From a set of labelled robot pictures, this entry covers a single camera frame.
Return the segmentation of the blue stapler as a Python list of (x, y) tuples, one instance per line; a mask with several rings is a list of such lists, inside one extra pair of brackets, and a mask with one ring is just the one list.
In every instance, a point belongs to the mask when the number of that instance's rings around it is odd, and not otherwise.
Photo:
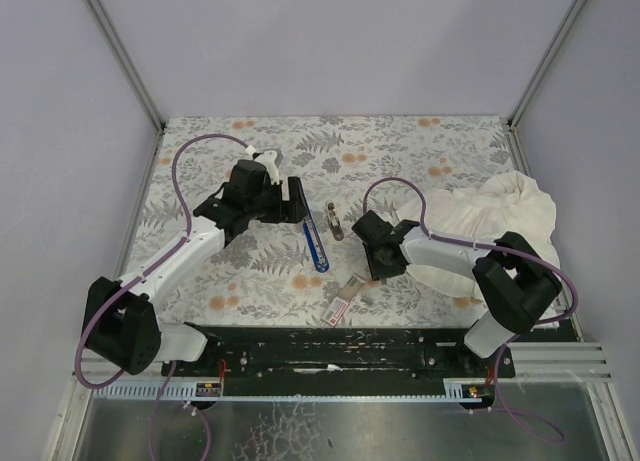
[(312, 210), (307, 202), (304, 202), (306, 209), (306, 216), (303, 219), (303, 232), (305, 234), (311, 258), (314, 267), (319, 273), (326, 273), (329, 270), (330, 264), (326, 255), (324, 245), (317, 230), (315, 221), (313, 219)]

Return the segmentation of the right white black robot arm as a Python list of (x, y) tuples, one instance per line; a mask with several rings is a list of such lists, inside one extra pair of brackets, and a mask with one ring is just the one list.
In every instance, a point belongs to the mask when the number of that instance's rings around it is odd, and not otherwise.
[(481, 248), (468, 238), (427, 235), (416, 221), (392, 225), (373, 211), (356, 221), (352, 231), (363, 243), (375, 280), (430, 267), (475, 282), (488, 312), (466, 332), (463, 344), (480, 359), (527, 334), (562, 290), (551, 266), (514, 232)]

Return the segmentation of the red white staple box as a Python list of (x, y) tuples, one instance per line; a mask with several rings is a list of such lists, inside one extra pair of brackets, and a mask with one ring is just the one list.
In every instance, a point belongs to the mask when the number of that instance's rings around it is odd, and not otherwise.
[(335, 327), (365, 284), (366, 281), (363, 278), (352, 275), (328, 305), (321, 316), (321, 321)]

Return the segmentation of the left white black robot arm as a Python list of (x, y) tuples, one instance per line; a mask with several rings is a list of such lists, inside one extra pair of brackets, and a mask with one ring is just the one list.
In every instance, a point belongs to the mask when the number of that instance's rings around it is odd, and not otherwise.
[(184, 233), (120, 279), (94, 281), (80, 350), (90, 350), (130, 375), (154, 362), (197, 361), (208, 343), (204, 332), (186, 323), (164, 325), (157, 315), (196, 267), (224, 250), (251, 222), (298, 224), (304, 219), (301, 180), (274, 182), (270, 174), (260, 162), (237, 162), (229, 181), (194, 209)]

